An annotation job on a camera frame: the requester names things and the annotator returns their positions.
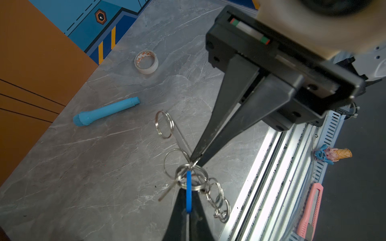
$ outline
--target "led indicator strip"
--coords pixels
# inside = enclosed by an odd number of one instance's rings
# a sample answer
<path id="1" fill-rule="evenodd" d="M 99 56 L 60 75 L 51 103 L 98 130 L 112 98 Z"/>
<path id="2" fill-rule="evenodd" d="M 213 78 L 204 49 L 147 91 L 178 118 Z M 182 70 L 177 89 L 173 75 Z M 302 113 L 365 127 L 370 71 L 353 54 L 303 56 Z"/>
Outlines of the led indicator strip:
<path id="1" fill-rule="evenodd" d="M 233 18 L 230 23 L 233 26 L 236 26 L 236 28 L 240 29 L 244 33 L 248 34 L 249 36 L 254 37 L 258 41 L 262 42 L 263 44 L 267 45 L 271 41 L 269 38 L 265 37 L 262 33 L 254 30 L 250 26 L 246 25 L 243 22 L 238 21 L 237 19 Z"/>

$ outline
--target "pink utility knife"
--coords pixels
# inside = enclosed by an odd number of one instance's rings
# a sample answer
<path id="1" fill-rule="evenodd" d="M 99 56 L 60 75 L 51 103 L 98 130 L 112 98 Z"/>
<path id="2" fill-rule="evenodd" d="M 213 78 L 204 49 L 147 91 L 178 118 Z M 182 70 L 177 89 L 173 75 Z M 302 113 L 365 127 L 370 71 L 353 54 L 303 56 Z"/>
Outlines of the pink utility knife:
<path id="1" fill-rule="evenodd" d="M 312 185 L 308 196 L 304 215 L 300 220 L 297 235 L 311 241 L 313 239 L 316 222 L 318 220 L 320 201 L 322 200 L 323 186 L 320 183 Z"/>

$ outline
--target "screw hole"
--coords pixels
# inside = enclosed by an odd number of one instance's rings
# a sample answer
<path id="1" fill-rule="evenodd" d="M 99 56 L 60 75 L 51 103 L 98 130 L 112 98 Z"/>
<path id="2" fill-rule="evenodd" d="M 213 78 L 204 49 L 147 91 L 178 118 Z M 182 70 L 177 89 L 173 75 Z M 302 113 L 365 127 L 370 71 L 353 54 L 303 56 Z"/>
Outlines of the screw hole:
<path id="1" fill-rule="evenodd" d="M 214 48 L 215 48 L 215 46 L 213 45 L 213 43 L 210 42 L 210 41 L 207 41 L 207 46 L 208 46 L 209 49 L 214 49 Z"/>
<path id="2" fill-rule="evenodd" d="M 277 128 L 279 131 L 284 131 L 284 128 L 281 127 L 281 126 L 276 126 L 276 128 Z"/>
<path id="3" fill-rule="evenodd" d="M 311 89 L 311 90 L 318 90 L 318 86 L 314 85 L 314 84 L 309 84 L 307 85 L 307 89 Z"/>
<path id="4" fill-rule="evenodd" d="M 292 114 L 293 114 L 294 116 L 296 116 L 296 117 L 301 117 L 301 114 L 300 114 L 299 112 L 294 111 L 294 112 L 292 112 Z"/>

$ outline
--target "metal ring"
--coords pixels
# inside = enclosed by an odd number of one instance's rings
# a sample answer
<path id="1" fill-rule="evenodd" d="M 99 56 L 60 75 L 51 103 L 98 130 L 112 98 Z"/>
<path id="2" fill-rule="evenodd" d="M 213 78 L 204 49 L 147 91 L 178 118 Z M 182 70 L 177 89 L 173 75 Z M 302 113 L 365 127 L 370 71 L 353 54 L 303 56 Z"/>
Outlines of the metal ring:
<path id="1" fill-rule="evenodd" d="M 179 166 L 176 170 L 176 175 L 175 175 L 175 180 L 178 178 L 178 173 L 180 173 L 182 171 L 183 168 L 186 168 L 186 169 L 191 169 L 191 164 L 187 163 L 187 164 L 183 164 L 181 166 Z M 200 171 L 202 174 L 197 174 L 195 173 L 194 175 L 197 176 L 197 177 L 201 177 L 202 179 L 204 179 L 205 183 L 201 184 L 201 185 L 198 185 L 198 186 L 194 186 L 192 188 L 193 191 L 198 191 L 198 190 L 201 190 L 201 189 L 204 189 L 206 187 L 206 185 L 208 184 L 208 173 L 204 170 L 204 168 L 200 167 L 200 166 L 195 166 L 193 169 L 195 170 L 198 170 Z M 183 188 L 183 189 L 186 189 L 186 184 L 182 183 L 181 181 L 178 181 L 178 185 Z"/>
<path id="2" fill-rule="evenodd" d="M 227 205 L 227 209 L 224 211 L 221 211 L 219 208 L 215 210 L 214 218 L 218 218 L 220 222 L 226 223 L 229 220 L 230 216 L 230 204 L 227 199 L 224 199 L 225 204 Z"/>
<path id="3" fill-rule="evenodd" d="M 162 113 L 162 114 L 166 117 L 167 121 L 169 122 L 169 126 L 170 126 L 170 135 L 169 135 L 168 137 L 164 136 L 164 135 L 162 134 L 161 130 L 159 129 L 158 115 L 159 115 L 160 113 Z M 156 118 L 155 118 L 155 123 L 156 123 L 156 129 L 157 129 L 157 132 L 158 132 L 158 134 L 159 134 L 163 139 L 168 139 L 168 138 L 171 137 L 171 135 L 172 135 L 172 133 L 173 133 L 173 131 L 174 131 L 174 121 L 173 121 L 173 119 L 171 118 L 171 116 L 169 115 L 168 112 L 165 112 L 165 111 L 163 111 L 163 110 L 160 110 L 159 112 L 157 112 Z"/>
<path id="4" fill-rule="evenodd" d="M 213 201 L 212 197 L 210 196 L 210 189 L 209 191 L 206 193 L 206 196 L 207 196 L 207 201 L 210 203 L 210 205 L 214 208 L 214 209 L 219 209 L 221 208 L 222 206 L 222 203 L 224 201 L 224 191 L 222 190 L 221 188 L 221 185 L 220 183 L 217 181 L 216 178 L 214 177 L 211 177 L 208 179 L 208 183 L 209 183 L 209 186 L 212 186 L 212 185 L 217 185 L 217 188 L 218 188 L 218 195 L 216 197 L 216 201 Z"/>
<path id="5" fill-rule="evenodd" d="M 166 174 L 168 177 L 170 177 L 170 179 L 172 179 L 172 180 L 177 179 L 177 177 L 176 177 L 176 178 L 173 178 L 173 177 L 166 171 L 165 161 L 166 161 L 166 158 L 169 156 L 170 153 L 176 152 L 176 151 L 182 152 L 182 154 L 184 154 L 185 158 L 187 158 L 187 160 L 189 159 L 188 154 L 187 154 L 186 152 L 184 152 L 183 150 L 181 150 L 181 149 L 176 148 L 176 149 L 172 149 L 172 150 L 168 151 L 168 153 L 165 155 L 165 158 L 164 158 L 163 167 L 164 167 L 164 172 L 165 172 L 165 174 Z"/>

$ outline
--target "blue plastic strip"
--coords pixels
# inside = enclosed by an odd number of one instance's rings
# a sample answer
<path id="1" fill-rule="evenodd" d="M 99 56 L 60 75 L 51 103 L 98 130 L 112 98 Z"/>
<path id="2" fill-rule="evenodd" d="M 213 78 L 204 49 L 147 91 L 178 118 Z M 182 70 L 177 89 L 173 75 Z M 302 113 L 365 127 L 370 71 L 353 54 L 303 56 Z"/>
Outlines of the blue plastic strip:
<path id="1" fill-rule="evenodd" d="M 186 173 L 186 212 L 192 212 L 192 175 L 190 171 Z"/>

